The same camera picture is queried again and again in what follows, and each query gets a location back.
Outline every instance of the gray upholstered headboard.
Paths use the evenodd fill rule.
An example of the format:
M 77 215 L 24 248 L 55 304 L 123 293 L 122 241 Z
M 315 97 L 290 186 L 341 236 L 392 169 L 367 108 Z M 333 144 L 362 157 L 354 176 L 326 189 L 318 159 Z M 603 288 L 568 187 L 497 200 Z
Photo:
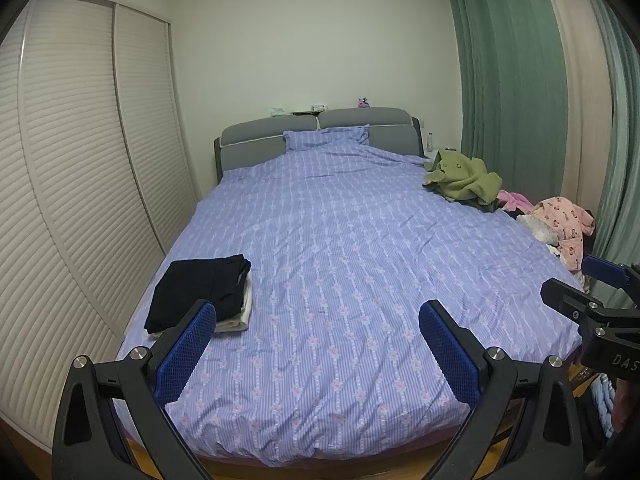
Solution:
M 400 108 L 342 108 L 314 116 L 279 116 L 229 126 L 214 141 L 218 183 L 223 171 L 254 166 L 285 152 L 282 134 L 370 124 L 369 144 L 400 155 L 424 156 L 418 119 Z

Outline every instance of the window curtain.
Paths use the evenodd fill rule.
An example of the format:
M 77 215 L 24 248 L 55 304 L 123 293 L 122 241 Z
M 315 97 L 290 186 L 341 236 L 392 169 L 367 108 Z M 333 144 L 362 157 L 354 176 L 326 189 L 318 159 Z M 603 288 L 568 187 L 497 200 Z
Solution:
M 610 149 L 594 252 L 617 264 L 640 261 L 640 56 L 605 0 L 591 0 L 602 32 L 613 101 Z M 609 308 L 628 308 L 622 291 L 595 282 Z
M 561 191 L 567 81 L 550 0 L 450 0 L 462 74 L 462 152 L 533 203 Z
M 551 0 L 564 50 L 567 144 L 561 195 L 595 213 L 607 170 L 611 88 L 602 35 L 590 0 Z

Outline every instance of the white cloth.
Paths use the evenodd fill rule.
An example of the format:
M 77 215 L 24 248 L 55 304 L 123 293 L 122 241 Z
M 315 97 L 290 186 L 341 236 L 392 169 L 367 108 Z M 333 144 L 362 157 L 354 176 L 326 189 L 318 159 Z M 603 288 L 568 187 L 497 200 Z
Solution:
M 249 316 L 251 316 L 253 287 L 251 283 L 251 271 L 244 282 L 244 302 L 240 314 L 216 323 L 216 332 L 242 332 L 249 328 Z
M 536 240 L 553 247 L 558 246 L 558 232 L 545 224 L 540 218 L 531 215 L 520 215 L 516 218 L 516 222 L 531 231 Z
M 549 249 L 549 252 L 551 254 L 553 254 L 553 256 L 556 256 L 558 258 L 560 258 L 560 261 L 562 262 L 562 264 L 566 267 L 566 260 L 564 259 L 564 256 L 562 256 L 562 254 L 560 253 L 560 251 L 558 251 L 558 248 L 552 247 L 550 245 L 546 246 L 547 249 Z M 584 292 L 586 292 L 587 294 L 590 291 L 590 283 L 589 280 L 587 279 L 587 277 L 582 273 L 581 270 L 570 270 L 569 271 L 576 280 L 578 280 L 578 282 L 582 285 L 582 290 Z

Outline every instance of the green jacket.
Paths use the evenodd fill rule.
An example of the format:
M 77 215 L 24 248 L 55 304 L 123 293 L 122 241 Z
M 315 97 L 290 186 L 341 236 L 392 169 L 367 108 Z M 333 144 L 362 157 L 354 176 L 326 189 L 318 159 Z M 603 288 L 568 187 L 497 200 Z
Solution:
M 459 152 L 438 150 L 433 162 L 425 162 L 430 171 L 423 186 L 440 193 L 449 202 L 466 202 L 493 210 L 502 179 L 497 173 L 487 173 L 481 158 L 467 158 Z

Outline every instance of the wardrobe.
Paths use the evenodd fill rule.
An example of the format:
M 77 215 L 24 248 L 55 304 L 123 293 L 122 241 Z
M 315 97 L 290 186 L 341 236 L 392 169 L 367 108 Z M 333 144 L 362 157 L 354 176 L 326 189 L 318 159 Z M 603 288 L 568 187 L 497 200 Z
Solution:
M 0 46 L 0 414 L 50 450 L 72 359 L 115 358 L 196 205 L 170 27 L 31 0 Z

